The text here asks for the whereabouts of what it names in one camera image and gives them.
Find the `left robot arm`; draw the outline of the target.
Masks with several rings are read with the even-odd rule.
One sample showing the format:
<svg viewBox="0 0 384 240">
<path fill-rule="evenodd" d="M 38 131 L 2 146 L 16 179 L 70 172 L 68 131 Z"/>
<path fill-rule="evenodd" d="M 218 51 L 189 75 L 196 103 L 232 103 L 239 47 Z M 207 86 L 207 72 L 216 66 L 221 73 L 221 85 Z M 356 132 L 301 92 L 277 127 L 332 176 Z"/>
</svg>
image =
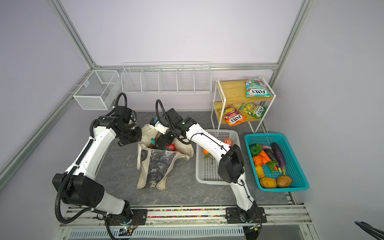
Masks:
<svg viewBox="0 0 384 240">
<path fill-rule="evenodd" d="M 120 147 L 141 141 L 142 130 L 136 121 L 137 114 L 128 108 L 126 94 L 119 93 L 113 109 L 91 122 L 90 136 L 81 153 L 52 180 L 57 190 L 54 209 L 59 223 L 69 224 L 87 211 L 115 219 L 121 225 L 132 221 L 130 203 L 108 194 L 95 178 L 114 139 L 119 140 Z"/>
</svg>

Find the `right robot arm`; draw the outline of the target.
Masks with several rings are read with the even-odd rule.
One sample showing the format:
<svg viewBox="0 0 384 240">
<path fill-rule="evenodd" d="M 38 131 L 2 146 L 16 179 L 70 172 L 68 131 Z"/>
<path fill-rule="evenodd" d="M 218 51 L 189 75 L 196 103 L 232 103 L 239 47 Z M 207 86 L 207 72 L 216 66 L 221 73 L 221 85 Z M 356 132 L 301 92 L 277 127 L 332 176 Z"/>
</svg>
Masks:
<svg viewBox="0 0 384 240">
<path fill-rule="evenodd" d="M 156 117 L 150 127 L 161 133 L 155 148 L 169 150 L 175 139 L 183 145 L 196 143 L 207 150 L 219 163 L 218 174 L 228 183 L 236 198 L 236 214 L 227 213 L 235 223 L 266 223 L 265 211 L 252 197 L 247 183 L 241 148 L 226 144 L 213 137 L 190 117 L 182 118 L 174 109 L 165 110 L 161 100 L 156 100 Z"/>
</svg>

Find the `cream canvas grocery bag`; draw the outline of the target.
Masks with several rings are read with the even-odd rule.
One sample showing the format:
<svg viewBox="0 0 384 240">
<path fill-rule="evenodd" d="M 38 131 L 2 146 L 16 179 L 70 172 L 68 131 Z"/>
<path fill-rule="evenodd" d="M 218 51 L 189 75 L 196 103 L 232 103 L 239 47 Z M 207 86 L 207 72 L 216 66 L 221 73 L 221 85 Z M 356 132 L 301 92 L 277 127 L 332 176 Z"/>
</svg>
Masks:
<svg viewBox="0 0 384 240">
<path fill-rule="evenodd" d="M 179 159 L 190 159 L 194 156 L 192 145 L 184 145 L 175 139 L 173 144 L 176 150 L 157 150 L 152 146 L 151 140 L 160 136 L 160 132 L 151 128 L 150 124 L 142 127 L 142 139 L 138 142 L 137 169 L 140 176 L 137 189 L 161 190 L 166 189 L 167 176 Z"/>
</svg>

